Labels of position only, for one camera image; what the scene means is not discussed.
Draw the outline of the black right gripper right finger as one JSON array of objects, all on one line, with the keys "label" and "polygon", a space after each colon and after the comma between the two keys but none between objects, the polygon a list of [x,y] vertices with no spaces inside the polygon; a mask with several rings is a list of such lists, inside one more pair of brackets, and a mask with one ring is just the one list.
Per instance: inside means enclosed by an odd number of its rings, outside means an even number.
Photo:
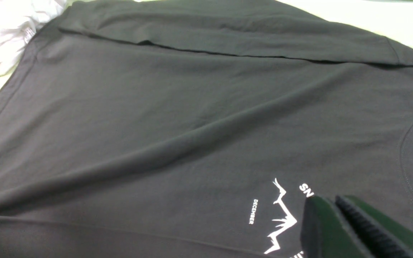
[{"label": "black right gripper right finger", "polygon": [[335,204],[376,258],[413,258],[413,231],[355,196],[336,196]]}]

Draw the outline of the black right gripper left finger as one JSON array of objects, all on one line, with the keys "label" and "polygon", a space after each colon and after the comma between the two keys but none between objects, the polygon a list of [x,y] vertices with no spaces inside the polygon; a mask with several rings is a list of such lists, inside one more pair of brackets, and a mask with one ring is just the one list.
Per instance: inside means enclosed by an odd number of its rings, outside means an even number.
[{"label": "black right gripper left finger", "polygon": [[305,200],[300,244],[305,258],[373,258],[340,209],[321,196]]}]

